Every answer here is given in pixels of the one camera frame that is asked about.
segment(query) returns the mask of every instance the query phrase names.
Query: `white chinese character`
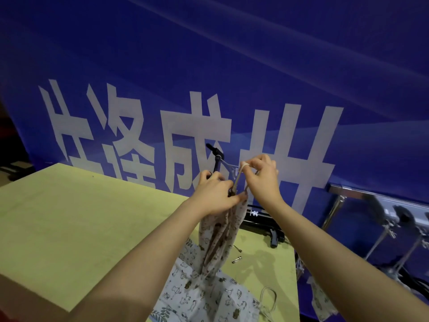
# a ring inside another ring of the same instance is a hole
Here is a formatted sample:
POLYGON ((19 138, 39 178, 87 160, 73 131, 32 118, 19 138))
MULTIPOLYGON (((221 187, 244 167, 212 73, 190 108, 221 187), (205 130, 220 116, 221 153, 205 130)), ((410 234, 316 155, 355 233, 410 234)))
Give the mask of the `white chinese character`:
MULTIPOLYGON (((188 148, 173 145, 173 134, 191 136, 195 138, 196 156, 199 171, 212 170, 215 166, 213 154, 207 158, 206 139, 216 140, 214 146, 221 150, 217 141, 229 142, 231 137, 231 120, 221 117, 217 94, 207 100, 210 116, 202 115, 201 93, 191 91, 190 93, 191 114, 177 112, 161 112, 161 121, 164 133, 166 176, 165 183, 172 192, 174 187, 174 163, 183 164, 185 171, 183 175, 177 174, 179 187, 189 189, 192 181, 194 187, 198 184, 198 176, 192 179, 192 154, 188 148)), ((221 167, 221 172, 228 178, 229 172, 221 167)))
POLYGON ((66 146, 64 145, 63 134, 72 136, 73 141, 79 153, 79 157, 70 156, 72 165, 78 168, 86 169, 91 172, 103 174, 103 169, 100 163, 89 161, 85 155, 82 147, 82 143, 79 138, 94 140, 91 129, 87 119, 70 116, 66 102, 64 101, 63 95, 60 91, 56 80, 49 80, 54 95, 57 99, 58 105, 61 108, 62 114, 57 114, 54 111, 51 97, 49 93, 39 86, 40 93, 42 94, 43 101, 45 102, 46 109, 48 110, 49 118, 51 120, 52 128, 54 129, 55 140, 58 146, 64 154, 64 157, 69 161, 69 156, 66 152, 66 146))
MULTIPOLYGON (((123 156, 135 149, 142 157, 153 163, 155 149, 139 140, 143 127, 143 112, 140 100, 118 97, 116 95, 116 87, 107 84, 107 99, 109 106, 109 119, 107 119, 91 85, 88 85, 86 94, 103 129, 105 129, 106 123, 108 123, 115 135, 117 135, 118 129, 123 135, 122 139, 113 141, 113 146, 115 146, 118 155, 123 156), (133 119, 130 129, 125 126, 121 116, 133 119)), ((116 158, 113 146, 103 144, 104 154, 107 162, 113 165, 116 178, 122 178, 118 159, 116 158)), ((128 181, 155 188, 154 183, 145 181, 143 178, 144 176, 155 178, 154 167, 152 165, 141 163, 138 155, 132 154, 132 161, 121 159, 121 164, 124 172, 132 173, 137 176, 137 178, 127 176, 128 181)))
MULTIPOLYGON (((313 186, 324 188, 335 167, 335 165, 324 163, 323 159, 343 108, 325 107, 308 159, 288 157, 300 109, 301 105, 285 104, 275 151, 270 156, 277 162, 279 181, 298 184, 292 208, 302 214, 311 188, 313 186)), ((240 151, 240 161, 262 153, 268 115, 269 111, 255 110, 250 149, 240 151)), ((249 202, 253 202, 252 196, 249 196, 249 202)))

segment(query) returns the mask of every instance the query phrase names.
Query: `left hand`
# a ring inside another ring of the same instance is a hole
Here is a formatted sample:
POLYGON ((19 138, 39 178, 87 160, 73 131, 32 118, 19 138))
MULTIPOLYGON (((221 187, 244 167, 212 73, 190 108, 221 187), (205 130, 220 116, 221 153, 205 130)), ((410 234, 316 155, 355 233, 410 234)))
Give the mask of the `left hand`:
POLYGON ((185 201, 201 214, 201 218, 207 215, 217 215, 247 200, 247 194, 244 192, 228 197, 228 190, 233 187, 234 182, 225 181, 219 172, 214 172, 207 179, 210 174, 208 170, 201 172, 195 192, 185 201))

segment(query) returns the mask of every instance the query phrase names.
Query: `cartoon print fabric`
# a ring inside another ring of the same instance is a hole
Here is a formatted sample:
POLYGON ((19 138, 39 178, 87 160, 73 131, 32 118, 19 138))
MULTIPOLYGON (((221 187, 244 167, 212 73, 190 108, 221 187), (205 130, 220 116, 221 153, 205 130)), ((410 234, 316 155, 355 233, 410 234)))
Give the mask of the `cartoon print fabric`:
POLYGON ((239 227, 246 216, 247 201, 218 216, 206 216, 200 222, 199 243, 202 276, 214 276, 233 247, 239 227))
POLYGON ((153 322, 257 322, 259 302, 220 270, 201 282, 202 250, 188 239, 149 316, 153 322))

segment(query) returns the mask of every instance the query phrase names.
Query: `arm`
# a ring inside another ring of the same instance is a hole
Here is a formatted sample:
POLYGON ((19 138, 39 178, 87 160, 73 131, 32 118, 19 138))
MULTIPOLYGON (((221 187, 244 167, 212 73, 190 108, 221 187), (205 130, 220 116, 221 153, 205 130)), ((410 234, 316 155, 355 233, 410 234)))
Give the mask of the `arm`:
POLYGON ((427 321, 429 307, 384 273, 289 207, 267 155, 243 168, 252 194, 280 225, 308 270, 348 322, 427 321))
POLYGON ((123 257, 72 310, 69 321, 145 321, 159 298, 186 239, 206 215, 226 211, 246 200, 228 197, 232 181, 201 172, 194 194, 123 257))

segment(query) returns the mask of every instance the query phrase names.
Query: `hand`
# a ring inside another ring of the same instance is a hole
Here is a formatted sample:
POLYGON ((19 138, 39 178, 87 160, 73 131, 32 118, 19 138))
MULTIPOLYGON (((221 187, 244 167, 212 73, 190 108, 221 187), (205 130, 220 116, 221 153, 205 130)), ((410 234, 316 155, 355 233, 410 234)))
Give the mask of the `hand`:
POLYGON ((265 209, 274 203, 278 203, 278 201, 283 201, 278 188, 278 170, 275 161, 272 161, 268 155, 259 155, 246 161, 246 163, 249 165, 243 167, 243 173, 256 200, 265 209), (253 173, 250 167, 258 170, 258 175, 253 173))
POLYGON ((201 214, 201 218, 207 215, 217 215, 247 200, 247 194, 244 192, 228 197, 228 190, 233 187, 233 181, 225 181, 219 172, 214 172, 207 179, 210 174, 208 170, 201 172, 195 192, 186 200, 187 205, 191 205, 198 214, 201 214))

